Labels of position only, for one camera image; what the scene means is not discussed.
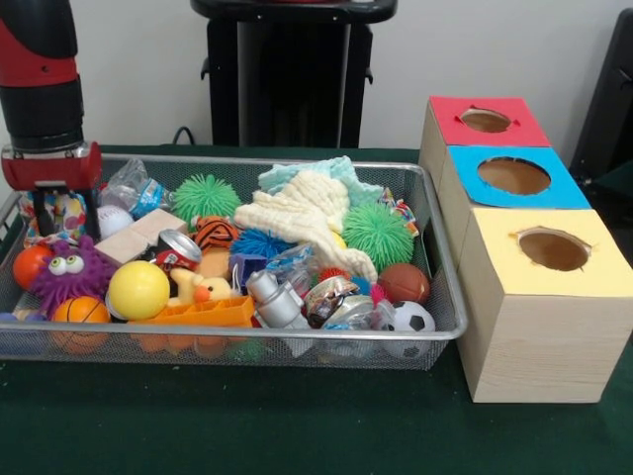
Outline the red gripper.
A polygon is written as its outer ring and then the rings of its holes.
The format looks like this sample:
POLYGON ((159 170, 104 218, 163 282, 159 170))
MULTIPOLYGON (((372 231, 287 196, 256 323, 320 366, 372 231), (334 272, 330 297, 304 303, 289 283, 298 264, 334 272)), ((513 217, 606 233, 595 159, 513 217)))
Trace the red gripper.
POLYGON ((45 153, 18 151, 5 145, 1 151, 1 169, 8 185, 16 191, 34 191, 33 203, 39 233, 53 233, 53 220, 46 211, 45 197, 51 188, 81 191, 86 206, 86 234, 101 238, 98 196, 94 188, 101 179, 102 153, 96 142, 84 142, 72 149, 45 153))

